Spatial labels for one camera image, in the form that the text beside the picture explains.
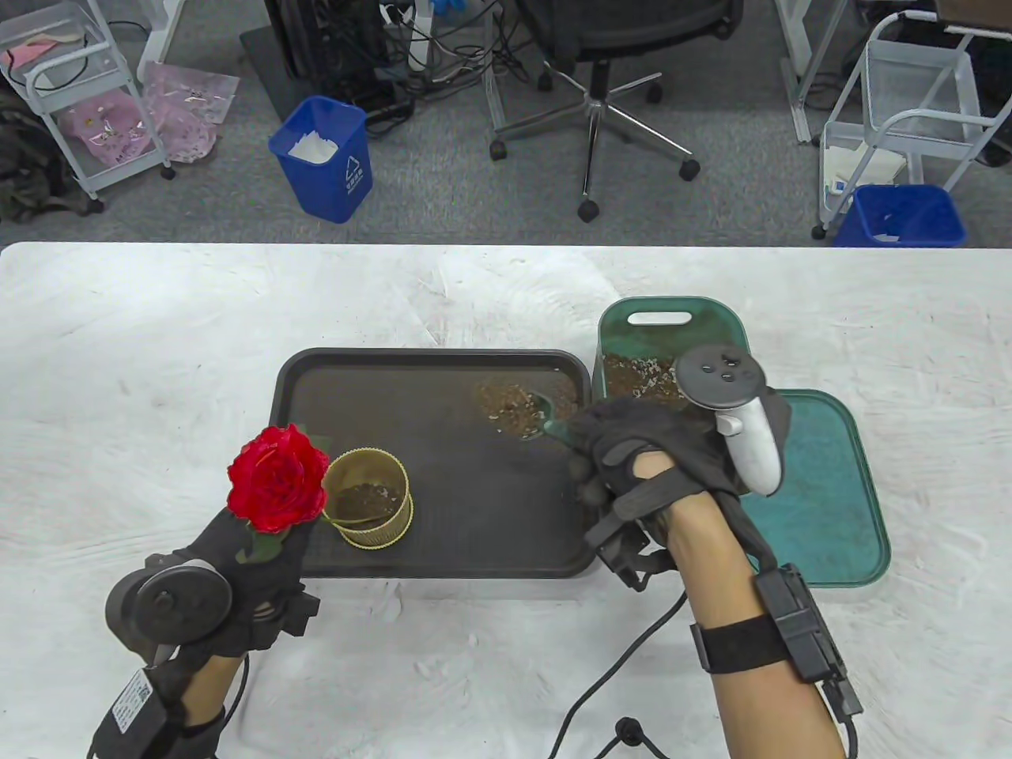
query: green tray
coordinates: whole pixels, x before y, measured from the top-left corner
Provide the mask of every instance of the green tray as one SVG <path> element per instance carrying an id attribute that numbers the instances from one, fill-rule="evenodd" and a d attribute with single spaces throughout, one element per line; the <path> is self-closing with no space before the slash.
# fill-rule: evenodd
<path id="1" fill-rule="evenodd" d="M 892 551 L 854 418 L 826 393 L 779 393 L 793 409 L 787 476 L 776 495 L 745 496 L 742 504 L 780 564 L 797 565 L 809 585 L 872 583 Z"/>

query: blue trash bin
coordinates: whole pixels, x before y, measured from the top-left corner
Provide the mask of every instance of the blue trash bin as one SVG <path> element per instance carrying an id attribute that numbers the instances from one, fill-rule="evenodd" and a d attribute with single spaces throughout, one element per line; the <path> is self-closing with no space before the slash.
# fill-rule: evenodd
<path id="1" fill-rule="evenodd" d="M 966 243 L 949 193 L 930 184 L 868 184 L 840 226 L 837 248 L 958 248 Z"/>
<path id="2" fill-rule="evenodd" d="M 294 144 L 312 132 L 337 143 L 337 153 L 326 163 L 288 155 Z M 269 147 L 307 214 L 344 224 L 372 189 L 365 111 L 354 105 L 311 97 L 288 116 L 270 139 Z"/>

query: green plastic bin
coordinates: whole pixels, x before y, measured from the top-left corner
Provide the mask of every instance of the green plastic bin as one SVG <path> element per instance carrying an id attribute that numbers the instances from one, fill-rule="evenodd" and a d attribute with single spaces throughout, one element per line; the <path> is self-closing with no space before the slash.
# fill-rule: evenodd
<path id="1" fill-rule="evenodd" d="M 636 323 L 640 319 L 650 321 L 651 317 L 668 323 Z M 687 321 L 672 324 L 672 317 Z M 606 356 L 674 362 L 685 351 L 704 343 L 749 349 L 745 327 L 735 312 L 708 298 L 626 298 L 618 301 L 608 307 L 597 325 L 594 398 L 601 400 L 609 395 Z"/>

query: spoon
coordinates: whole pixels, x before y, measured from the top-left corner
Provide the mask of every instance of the spoon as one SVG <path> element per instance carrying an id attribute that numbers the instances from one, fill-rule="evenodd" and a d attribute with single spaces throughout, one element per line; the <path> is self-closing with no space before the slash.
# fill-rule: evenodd
<path id="1" fill-rule="evenodd" d="M 570 434 L 570 429 L 566 425 L 566 422 L 556 420 L 556 404 L 552 399 L 531 390 L 525 390 L 524 392 L 534 399 L 534 405 L 541 414 L 541 421 L 538 424 L 539 431 L 526 439 L 534 440 L 543 434 L 558 440 L 563 445 L 571 448 L 574 447 L 573 436 Z"/>

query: hand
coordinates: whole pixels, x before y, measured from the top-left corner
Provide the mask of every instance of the hand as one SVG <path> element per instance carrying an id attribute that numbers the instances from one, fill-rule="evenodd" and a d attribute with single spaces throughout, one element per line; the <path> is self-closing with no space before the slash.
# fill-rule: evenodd
<path id="1" fill-rule="evenodd" d="M 709 493 L 746 553 L 775 566 L 772 550 L 742 509 L 734 465 L 723 436 L 711 426 L 635 399 L 599 404 L 568 424 L 576 444 L 571 473 L 580 483 L 578 497 L 599 515 L 613 509 L 625 521 L 639 519 L 655 540 L 667 545 L 669 507 Z M 667 460 L 644 458 L 652 451 L 665 453 Z M 672 469 L 663 471 L 667 461 Z M 651 474 L 656 477 L 648 480 Z"/>
<path id="2" fill-rule="evenodd" d="M 252 532 L 244 520 L 222 509 L 192 543 L 173 552 L 183 560 L 206 562 L 232 586 L 232 608 L 225 621 L 191 645 L 203 655 L 220 657 L 241 657 L 270 648 L 290 623 L 286 614 L 306 588 L 300 578 L 314 524 L 292 527 L 274 559 L 241 564 L 237 555 L 251 547 Z M 173 557 L 163 560 L 177 561 Z"/>

